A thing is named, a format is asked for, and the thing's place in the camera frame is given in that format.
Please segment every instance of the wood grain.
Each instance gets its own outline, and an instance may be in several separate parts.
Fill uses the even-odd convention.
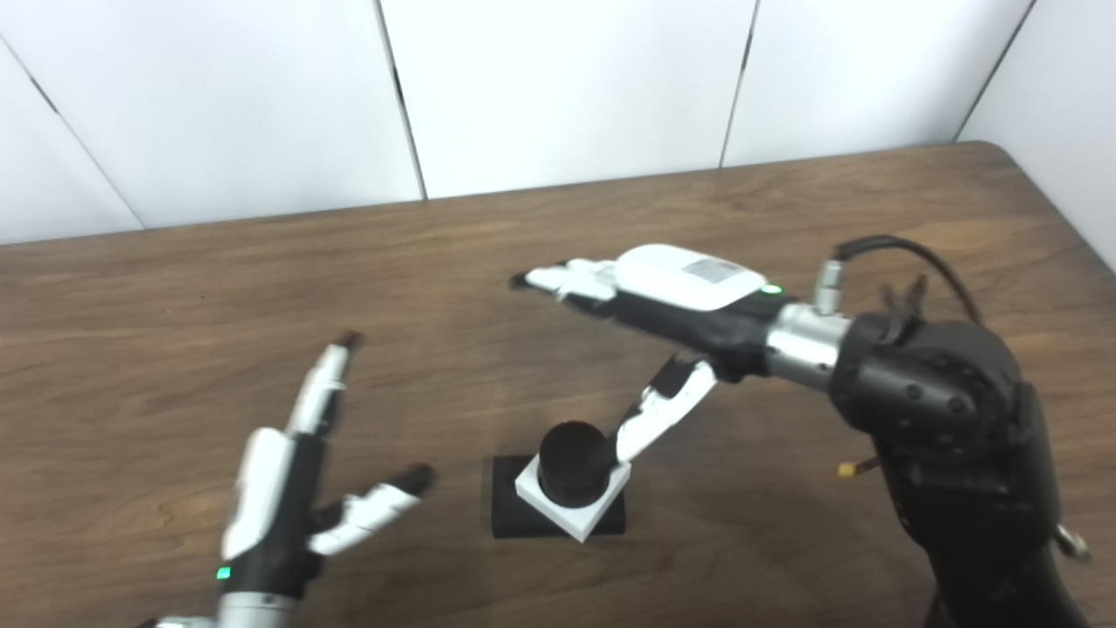
[[[1091,619],[1116,619],[1116,280],[972,143],[0,248],[3,625],[211,612],[244,441],[286,422],[352,328],[371,342],[324,497],[411,461],[440,483],[329,563],[300,626],[918,626],[932,581],[881,479],[835,476],[866,438],[777,381],[718,389],[639,460],[625,537],[497,542],[485,521],[485,457],[559,421],[613,425],[671,351],[509,274],[670,241],[801,293],[869,232],[941,251],[1018,352],[1066,521],[1097,554],[1062,571]],[[916,269],[858,260],[847,309]]]

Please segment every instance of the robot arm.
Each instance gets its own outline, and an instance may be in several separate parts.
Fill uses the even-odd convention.
[[[883,313],[837,311],[845,263],[879,248],[930,261],[971,321],[923,320],[917,290]],[[722,381],[778,377],[826,393],[873,437],[899,521],[926,550],[959,628],[1086,626],[1050,560],[1051,541],[1078,555],[1084,545],[1059,525],[1033,388],[925,247],[889,235],[837,247],[814,303],[748,268],[666,244],[532,270],[513,283],[698,351]]]
[[[326,348],[299,392],[286,432],[260,428],[249,438],[218,570],[217,619],[166,617],[157,628],[285,628],[324,557],[373,535],[420,502],[433,471],[414,465],[363,496],[315,510],[326,437],[336,425],[348,357],[359,337]]]

